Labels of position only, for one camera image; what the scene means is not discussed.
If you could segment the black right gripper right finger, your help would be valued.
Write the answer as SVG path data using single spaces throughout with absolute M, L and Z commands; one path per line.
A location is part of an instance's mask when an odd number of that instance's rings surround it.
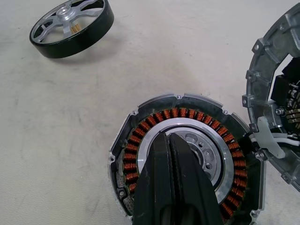
M 213 185 L 188 143 L 169 136 L 175 189 L 176 225 L 223 225 Z

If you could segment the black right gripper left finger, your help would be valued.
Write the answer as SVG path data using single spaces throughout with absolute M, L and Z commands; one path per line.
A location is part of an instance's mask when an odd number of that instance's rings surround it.
M 174 185 L 165 134 L 152 142 L 134 194 L 133 225 L 173 225 Z

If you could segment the black spoked rotor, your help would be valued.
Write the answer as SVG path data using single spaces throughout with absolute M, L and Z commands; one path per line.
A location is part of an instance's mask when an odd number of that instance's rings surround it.
M 84 51 L 112 27 L 114 14 L 108 0 L 68 0 L 47 12 L 32 27 L 29 40 L 45 57 L 61 59 Z M 45 38 L 62 28 L 62 39 Z

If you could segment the grey motor lid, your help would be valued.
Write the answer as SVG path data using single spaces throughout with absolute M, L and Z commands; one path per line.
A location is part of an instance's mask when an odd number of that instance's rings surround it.
M 246 73 L 250 131 L 242 146 L 300 192 L 300 2 L 253 46 Z

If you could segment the grey motor housing with coils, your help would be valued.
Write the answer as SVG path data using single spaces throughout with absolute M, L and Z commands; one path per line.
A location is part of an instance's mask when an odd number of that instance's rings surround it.
M 109 179 L 130 225 L 136 183 L 160 133 L 166 135 L 168 145 L 171 133 L 188 143 L 213 185 L 223 225 L 256 225 L 263 209 L 265 165 L 241 144 L 248 127 L 221 104 L 189 94 L 163 95 L 139 105 L 111 146 Z

